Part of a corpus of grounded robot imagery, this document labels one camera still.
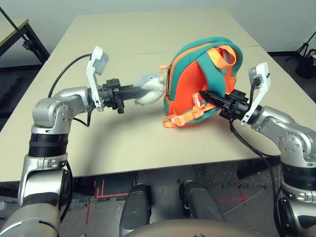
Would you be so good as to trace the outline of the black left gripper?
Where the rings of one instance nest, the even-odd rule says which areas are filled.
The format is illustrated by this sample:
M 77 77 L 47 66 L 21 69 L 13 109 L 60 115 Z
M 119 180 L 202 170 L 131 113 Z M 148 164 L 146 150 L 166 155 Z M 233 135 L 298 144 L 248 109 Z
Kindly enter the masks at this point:
M 105 92 L 105 106 L 117 110 L 119 114 L 124 113 L 123 101 L 138 99 L 148 94 L 148 90 L 132 84 L 121 86 L 119 79 L 106 80 L 106 83 L 103 84 L 103 91 Z

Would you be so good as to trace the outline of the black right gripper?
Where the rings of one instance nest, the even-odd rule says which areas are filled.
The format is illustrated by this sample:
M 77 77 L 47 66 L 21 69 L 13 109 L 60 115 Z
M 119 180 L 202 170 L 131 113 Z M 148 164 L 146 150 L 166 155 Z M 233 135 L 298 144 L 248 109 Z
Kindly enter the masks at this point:
M 219 116 L 225 119 L 242 119 L 249 107 L 246 93 L 236 89 L 225 97 L 209 90 L 202 90 L 199 93 L 207 103 L 221 108 Z

